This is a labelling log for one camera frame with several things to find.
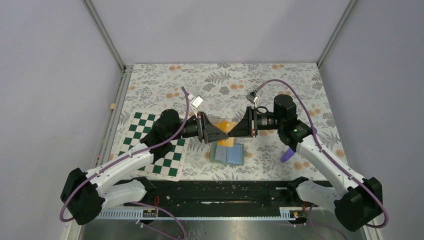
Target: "chessboard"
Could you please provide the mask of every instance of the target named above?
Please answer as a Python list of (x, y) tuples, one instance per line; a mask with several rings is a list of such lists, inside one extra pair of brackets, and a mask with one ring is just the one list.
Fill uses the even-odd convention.
[[(115, 157), (134, 147), (140, 139), (152, 129), (160, 114), (146, 113), (145, 110), (133, 110), (124, 130), (124, 136), (119, 142), (119, 153)], [(171, 141), (172, 150), (165, 157), (133, 172), (132, 176), (146, 176), (150, 179), (179, 181), (184, 167), (188, 141), (178, 139)]]

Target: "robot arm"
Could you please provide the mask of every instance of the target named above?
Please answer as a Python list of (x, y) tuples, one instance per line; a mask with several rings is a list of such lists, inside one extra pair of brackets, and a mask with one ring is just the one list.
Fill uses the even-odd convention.
[[(247, 99), (257, 106), (255, 92)], [(331, 183), (334, 189), (315, 184), (305, 177), (292, 181), (294, 202), (310, 202), (333, 212), (340, 223), (350, 231), (356, 231), (380, 215), (383, 211), (375, 200), (353, 178), (361, 181), (381, 202), (382, 185), (374, 177), (364, 178), (340, 161), (322, 142), (313, 136), (312, 129), (298, 119), (296, 104), (289, 95), (274, 98), (274, 112), (266, 107), (247, 107), (243, 119), (228, 133), (230, 137), (256, 137), (258, 130), (277, 130), (280, 140), (294, 152), (310, 161)], [(323, 153), (326, 152), (346, 172), (340, 170)]]
[[(63, 187), (60, 199), (68, 199), (71, 193), (87, 176), (96, 177), (86, 183), (70, 200), (67, 208), (79, 225), (84, 225), (93, 220), (107, 208), (128, 202), (141, 201), (148, 192), (153, 192), (155, 187), (147, 178), (134, 179), (128, 183), (116, 183), (129, 173), (154, 163), (172, 150), (170, 142), (158, 147), (159, 143), (172, 137), (180, 128), (181, 122), (177, 111), (167, 109), (154, 123), (151, 131), (139, 143), (127, 152), (96, 168), (82, 172), (79, 168), (71, 171)], [(211, 143), (228, 138), (228, 135), (215, 127), (204, 112), (197, 112), (189, 118), (182, 131), (174, 138), (197, 137), (201, 142)]]

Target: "yellow object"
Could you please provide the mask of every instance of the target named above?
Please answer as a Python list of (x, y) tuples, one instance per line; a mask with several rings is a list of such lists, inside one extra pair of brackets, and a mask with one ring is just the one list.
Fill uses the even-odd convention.
[[(225, 133), (229, 133), (231, 129), (233, 129), (234, 126), (236, 126), (236, 123), (231, 121), (222, 121), (220, 123), (215, 123), (214, 125), (217, 128), (219, 128), (221, 131)], [(230, 137), (228, 139), (218, 141), (218, 146), (232, 148), (233, 144), (234, 144), (234, 137)]]

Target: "purple object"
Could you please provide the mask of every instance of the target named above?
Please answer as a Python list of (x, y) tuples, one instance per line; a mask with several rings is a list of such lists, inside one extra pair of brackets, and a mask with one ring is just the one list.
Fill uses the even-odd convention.
[(295, 155), (295, 151), (293, 151), (291, 148), (288, 148), (288, 150), (281, 156), (279, 159), (282, 163), (287, 162), (291, 157)]

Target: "floral tablecloth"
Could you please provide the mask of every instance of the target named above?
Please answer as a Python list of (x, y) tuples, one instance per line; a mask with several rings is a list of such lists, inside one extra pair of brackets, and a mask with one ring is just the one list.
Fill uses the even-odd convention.
[[(308, 108), (322, 142), (346, 162), (336, 122), (315, 63), (136, 64), (123, 103), (112, 154), (119, 150), (119, 141), (134, 109), (160, 114), (172, 108), (183, 116), (186, 109), (181, 90), (183, 86), (193, 95), (205, 99), (200, 110), (209, 117), (238, 122), (250, 104), (246, 94), (264, 81), (275, 78), (293, 86)], [(272, 111), (274, 97), (282, 93), (293, 95), (286, 86), (269, 83), (259, 91), (259, 105)], [(294, 101), (300, 120), (307, 123), (306, 114), (298, 101)], [(209, 144), (190, 138), (181, 180), (293, 180), (300, 176), (325, 180), (312, 164), (298, 154), (281, 163), (280, 157), (288, 147), (278, 139), (274, 130), (259, 131), (256, 138), (237, 138), (236, 142), (244, 144), (248, 152), (241, 166), (210, 162)]]

